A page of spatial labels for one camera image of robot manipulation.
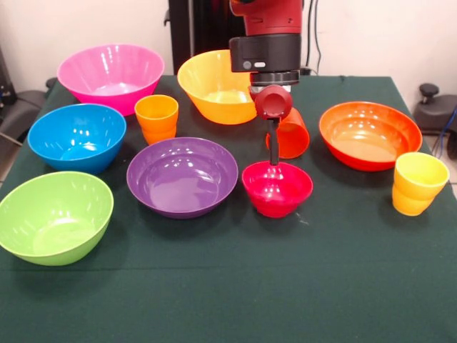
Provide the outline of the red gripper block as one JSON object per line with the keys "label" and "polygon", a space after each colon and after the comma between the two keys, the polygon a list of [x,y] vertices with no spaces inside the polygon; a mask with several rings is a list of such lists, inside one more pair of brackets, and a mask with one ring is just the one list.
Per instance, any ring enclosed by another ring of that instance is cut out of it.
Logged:
{"label": "red gripper block", "polygon": [[248,89],[256,115],[268,122],[269,161],[276,166],[279,163],[278,127],[280,120],[288,116],[293,104],[291,86],[272,84],[250,86]]}

